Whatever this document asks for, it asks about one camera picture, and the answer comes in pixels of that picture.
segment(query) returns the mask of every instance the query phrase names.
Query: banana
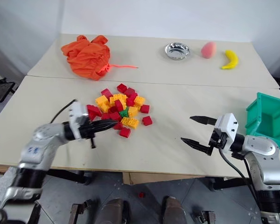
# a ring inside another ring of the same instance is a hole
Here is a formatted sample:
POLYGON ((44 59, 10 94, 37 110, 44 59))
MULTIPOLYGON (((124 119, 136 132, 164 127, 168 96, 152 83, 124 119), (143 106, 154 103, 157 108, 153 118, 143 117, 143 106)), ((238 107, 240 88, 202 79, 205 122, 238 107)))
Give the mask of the banana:
POLYGON ((227 65, 222 66, 222 69, 234 69, 238 64, 238 56, 232 50, 225 51, 226 57, 229 58, 230 62, 227 65))

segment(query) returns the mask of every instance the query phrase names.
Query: green plastic bin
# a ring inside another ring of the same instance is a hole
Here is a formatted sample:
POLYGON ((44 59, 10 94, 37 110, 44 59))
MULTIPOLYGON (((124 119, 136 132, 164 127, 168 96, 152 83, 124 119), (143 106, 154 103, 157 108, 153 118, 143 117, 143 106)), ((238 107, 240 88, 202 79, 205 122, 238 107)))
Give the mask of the green plastic bin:
POLYGON ((280 99, 258 92, 246 110, 246 134, 268 137, 280 148, 280 99))

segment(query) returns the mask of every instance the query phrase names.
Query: table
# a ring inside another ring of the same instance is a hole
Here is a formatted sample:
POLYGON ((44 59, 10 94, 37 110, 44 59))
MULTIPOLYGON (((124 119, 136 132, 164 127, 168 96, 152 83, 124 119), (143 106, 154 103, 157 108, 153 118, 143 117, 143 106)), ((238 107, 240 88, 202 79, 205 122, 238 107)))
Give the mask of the table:
MULTIPOLYGON (((48 123, 73 98, 94 104, 102 89, 107 87, 115 92, 118 84, 120 82, 26 76, 0 114, 0 164, 16 165, 33 130, 48 123)), ((113 129, 98 133, 95 149, 90 148, 88 140, 72 141, 58 149, 53 168, 238 176, 217 150, 209 157, 180 140, 180 137, 192 138, 207 145, 210 139, 213 126, 196 123, 189 116, 216 118, 233 112, 239 122, 239 133, 245 133, 245 108, 256 98, 256 93, 280 98, 279 90, 268 88, 125 84, 147 99, 152 106, 150 116, 154 124, 140 125, 129 139, 120 137, 113 129)), ((63 112, 56 122, 68 119, 68 114, 63 112)), ((246 174, 242 161, 228 158, 246 174)))
MULTIPOLYGON (((77 35, 61 34, 28 75, 37 77, 76 78, 60 48, 76 40, 77 35)), ((87 35, 92 40, 96 35, 87 35)), ((278 89, 250 42, 217 41, 217 54, 201 57, 203 40, 179 40, 149 37, 106 36, 111 49, 111 64, 129 64, 138 69, 112 68, 101 80, 155 84, 189 84, 278 89), (165 55, 170 42, 182 42, 191 48, 186 60, 174 61, 165 55), (222 70, 228 62, 225 50, 234 50, 239 57, 236 69, 222 70)))

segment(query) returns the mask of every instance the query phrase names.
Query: silver bowl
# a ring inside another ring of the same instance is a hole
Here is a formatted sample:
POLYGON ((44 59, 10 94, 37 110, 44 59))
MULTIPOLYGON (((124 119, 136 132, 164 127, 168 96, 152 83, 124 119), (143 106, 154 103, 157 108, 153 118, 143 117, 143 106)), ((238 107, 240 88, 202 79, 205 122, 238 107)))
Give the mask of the silver bowl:
POLYGON ((182 60, 190 54, 190 49, 183 43, 169 43, 165 47, 165 53, 173 60, 182 60))

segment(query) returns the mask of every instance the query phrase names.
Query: white wall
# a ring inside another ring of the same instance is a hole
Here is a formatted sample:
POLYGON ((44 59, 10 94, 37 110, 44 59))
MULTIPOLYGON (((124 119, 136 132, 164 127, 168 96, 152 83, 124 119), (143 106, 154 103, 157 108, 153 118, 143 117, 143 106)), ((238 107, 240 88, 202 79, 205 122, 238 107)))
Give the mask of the white wall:
POLYGON ((280 76, 280 0, 0 0, 0 74, 26 74, 58 32, 251 41, 280 76))

